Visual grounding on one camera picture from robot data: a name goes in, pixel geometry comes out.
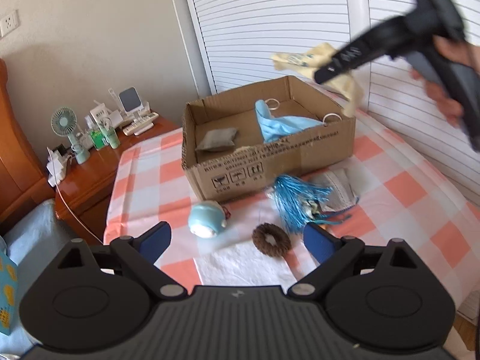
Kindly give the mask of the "person right hand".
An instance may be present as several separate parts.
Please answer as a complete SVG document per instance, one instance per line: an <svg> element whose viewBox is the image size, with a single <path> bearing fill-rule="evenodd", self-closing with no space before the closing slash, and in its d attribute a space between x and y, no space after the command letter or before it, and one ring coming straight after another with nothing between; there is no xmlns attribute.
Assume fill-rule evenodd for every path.
<svg viewBox="0 0 480 360"><path fill-rule="evenodd" d="M479 138L479 47L434 36L423 53L439 78L431 80L417 65L411 70L412 78L422 82L450 125L464 125L471 137Z"/></svg>

